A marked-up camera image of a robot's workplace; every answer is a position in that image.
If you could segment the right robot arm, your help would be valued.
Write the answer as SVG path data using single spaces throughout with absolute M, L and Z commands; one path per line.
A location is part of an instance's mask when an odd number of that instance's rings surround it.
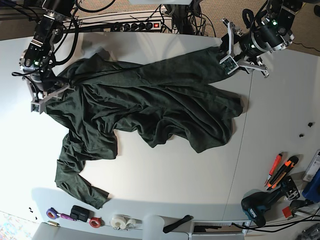
M 74 35 L 74 43 L 68 57 L 62 61 L 56 60 L 55 45 L 67 35 L 64 21 L 70 20 L 75 29 L 79 27 L 74 17 L 77 12 L 74 5 L 74 0 L 45 0 L 43 2 L 42 8 L 45 14 L 37 23 L 33 39 L 19 59 L 19 67 L 22 72 L 12 73 L 13 76 L 22 77 L 27 81 L 33 105 L 44 103 L 46 99 L 59 95 L 70 86 L 68 80 L 56 76 L 52 69 L 67 63 L 75 52 L 78 33 Z

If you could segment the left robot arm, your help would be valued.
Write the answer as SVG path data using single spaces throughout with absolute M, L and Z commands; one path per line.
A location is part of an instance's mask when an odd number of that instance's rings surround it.
M 262 55 L 285 50 L 293 43 L 295 37 L 291 28 L 303 5 L 301 0 L 267 0 L 256 14 L 246 8 L 242 11 L 242 19 L 248 29 L 246 33 L 223 18 L 221 21 L 227 28 L 227 34 L 221 39 L 220 49 L 225 55 L 219 64 L 225 73 L 259 71 L 267 78 L 269 71 Z

